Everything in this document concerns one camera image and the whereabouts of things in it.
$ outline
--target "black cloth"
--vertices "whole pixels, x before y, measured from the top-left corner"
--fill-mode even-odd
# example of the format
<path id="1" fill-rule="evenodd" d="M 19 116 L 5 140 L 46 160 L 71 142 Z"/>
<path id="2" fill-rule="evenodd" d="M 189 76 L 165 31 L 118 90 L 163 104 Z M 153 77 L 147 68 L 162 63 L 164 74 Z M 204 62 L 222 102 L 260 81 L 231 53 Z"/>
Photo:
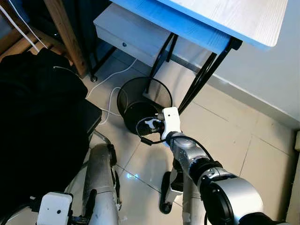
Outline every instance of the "black cloth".
<path id="1" fill-rule="evenodd" d="M 0 63 L 0 217 L 79 172 L 88 136 L 73 106 L 87 89 L 69 62 L 47 49 Z"/>

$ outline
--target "tile floor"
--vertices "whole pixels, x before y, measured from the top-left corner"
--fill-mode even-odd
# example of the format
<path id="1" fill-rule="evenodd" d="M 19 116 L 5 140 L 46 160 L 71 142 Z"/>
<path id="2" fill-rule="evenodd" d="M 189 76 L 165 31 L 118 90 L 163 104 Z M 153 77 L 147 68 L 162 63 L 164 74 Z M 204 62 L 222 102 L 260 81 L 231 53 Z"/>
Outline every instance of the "tile floor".
<path id="1" fill-rule="evenodd" d="M 97 72 L 99 81 L 109 74 L 123 70 L 133 58 L 117 51 Z M 158 74 L 165 84 L 174 83 L 184 75 L 191 80 L 191 72 L 178 65 L 167 65 Z M 146 76 L 149 67 L 141 62 L 127 72 L 116 75 L 94 90 L 89 100 L 99 107 L 108 108 L 109 93 L 113 87 L 138 76 Z M 96 85 L 89 77 L 83 82 L 89 90 Z M 188 88 L 183 82 L 180 88 L 170 88 L 177 97 Z M 117 92 L 113 94 L 113 112 Z M 225 169 L 250 181 L 259 191 L 265 212 L 272 219 L 284 217 L 288 204 L 291 177 L 297 159 L 293 151 L 294 133 L 289 128 L 261 114 L 232 97 L 205 85 L 194 101 L 180 116 L 183 132 L 202 143 Z M 172 168 L 173 156 L 164 145 L 148 146 L 126 129 L 121 117 L 111 115 L 97 131 L 106 135 L 115 145 L 118 158 L 123 206 L 119 213 L 122 225 L 181 225 L 182 197 L 178 197 L 169 215 L 160 213 L 158 201 L 163 174 Z M 91 147 L 101 142 L 93 137 Z M 81 213 L 81 197 L 85 170 L 76 176 L 71 192 L 74 194 L 73 210 Z M 8 224 L 34 224 L 36 214 L 24 211 Z"/>

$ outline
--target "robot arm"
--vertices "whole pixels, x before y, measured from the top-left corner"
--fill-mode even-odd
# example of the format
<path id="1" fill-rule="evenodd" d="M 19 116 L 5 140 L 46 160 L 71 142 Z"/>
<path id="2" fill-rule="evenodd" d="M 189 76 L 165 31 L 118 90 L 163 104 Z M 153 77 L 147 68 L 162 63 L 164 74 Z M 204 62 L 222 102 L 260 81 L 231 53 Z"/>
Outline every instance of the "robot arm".
<path id="1" fill-rule="evenodd" d="M 163 114 L 162 139 L 170 146 L 183 172 L 197 185 L 213 225 L 280 224 L 263 214 L 262 199 L 248 181 L 226 171 L 201 144 L 180 132 L 176 107 L 164 109 Z"/>

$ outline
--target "drawer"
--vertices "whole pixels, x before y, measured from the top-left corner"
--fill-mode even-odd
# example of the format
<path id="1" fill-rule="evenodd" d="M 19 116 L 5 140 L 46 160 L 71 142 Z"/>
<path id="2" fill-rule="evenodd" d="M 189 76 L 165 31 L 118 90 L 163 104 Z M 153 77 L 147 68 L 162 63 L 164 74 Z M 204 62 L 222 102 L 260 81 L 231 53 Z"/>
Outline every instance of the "drawer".
<path id="1" fill-rule="evenodd" d="M 170 32 L 112 3 L 95 20 L 97 36 L 153 66 Z"/>

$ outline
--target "black trash can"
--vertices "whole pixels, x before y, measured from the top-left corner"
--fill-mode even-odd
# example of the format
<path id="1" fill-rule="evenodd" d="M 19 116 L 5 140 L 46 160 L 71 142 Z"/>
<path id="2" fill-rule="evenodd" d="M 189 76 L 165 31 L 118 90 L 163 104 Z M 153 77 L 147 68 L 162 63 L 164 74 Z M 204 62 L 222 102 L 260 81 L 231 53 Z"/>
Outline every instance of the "black trash can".
<path id="1" fill-rule="evenodd" d="M 137 123 L 146 117 L 161 113 L 164 108 L 172 107 L 170 91 L 160 81 L 150 77 L 138 77 L 125 83 L 120 89 L 117 106 L 126 127 L 136 133 Z M 149 126 L 138 126 L 140 135 L 150 133 Z"/>

